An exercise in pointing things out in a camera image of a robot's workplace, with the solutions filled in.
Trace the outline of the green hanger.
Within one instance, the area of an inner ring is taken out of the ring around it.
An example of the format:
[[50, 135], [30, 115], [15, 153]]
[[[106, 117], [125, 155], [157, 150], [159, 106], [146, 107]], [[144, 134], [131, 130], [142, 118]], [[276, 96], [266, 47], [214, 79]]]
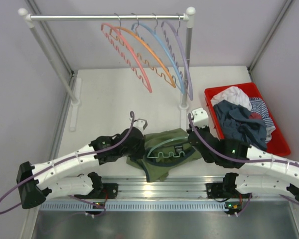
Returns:
[[185, 143], [187, 140], [186, 136], [174, 137], [172, 139], [165, 140], [155, 146], [153, 146], [147, 153], [146, 158], [157, 159], [157, 158], [181, 158], [185, 156], [183, 149], [167, 151], [172, 145], [171, 143], [182, 142]]

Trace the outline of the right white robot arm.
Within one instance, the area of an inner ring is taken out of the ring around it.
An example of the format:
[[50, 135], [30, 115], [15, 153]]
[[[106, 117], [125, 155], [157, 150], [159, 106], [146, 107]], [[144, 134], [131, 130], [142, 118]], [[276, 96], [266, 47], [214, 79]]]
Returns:
[[299, 203], [299, 162], [283, 158], [235, 139], [215, 138], [206, 126], [190, 127], [188, 142], [207, 163], [236, 169], [226, 173], [222, 193], [227, 197], [237, 194], [276, 194], [293, 198]]

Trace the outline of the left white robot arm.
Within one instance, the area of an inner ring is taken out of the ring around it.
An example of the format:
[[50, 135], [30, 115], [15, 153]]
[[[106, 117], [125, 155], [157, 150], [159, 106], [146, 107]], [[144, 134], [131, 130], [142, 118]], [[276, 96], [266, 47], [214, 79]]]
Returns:
[[31, 209], [46, 200], [68, 195], [97, 198], [103, 185], [95, 172], [83, 175], [87, 169], [116, 162], [122, 157], [144, 156], [144, 131], [133, 126], [121, 134], [100, 136], [79, 150], [44, 163], [22, 163], [16, 182], [23, 209]]

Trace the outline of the green tank top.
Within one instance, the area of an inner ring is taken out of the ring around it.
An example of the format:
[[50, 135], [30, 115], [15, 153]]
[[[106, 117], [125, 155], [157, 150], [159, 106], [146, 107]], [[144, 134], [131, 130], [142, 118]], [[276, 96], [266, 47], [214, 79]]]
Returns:
[[167, 151], [180, 150], [183, 149], [185, 156], [181, 158], [157, 158], [157, 159], [148, 159], [146, 155], [148, 151], [155, 145], [168, 140], [174, 137], [186, 136], [188, 134], [181, 128], [163, 131], [160, 133], [150, 133], [145, 135], [145, 154], [141, 159], [135, 161], [131, 160], [129, 157], [126, 159], [126, 163], [129, 166], [140, 169], [145, 173], [147, 182], [154, 181], [164, 181], [169, 175], [169, 171], [182, 166], [186, 163], [196, 161], [201, 158], [199, 152], [197, 152], [186, 140], [185, 143], [180, 141], [171, 143], [172, 147], [167, 149]]

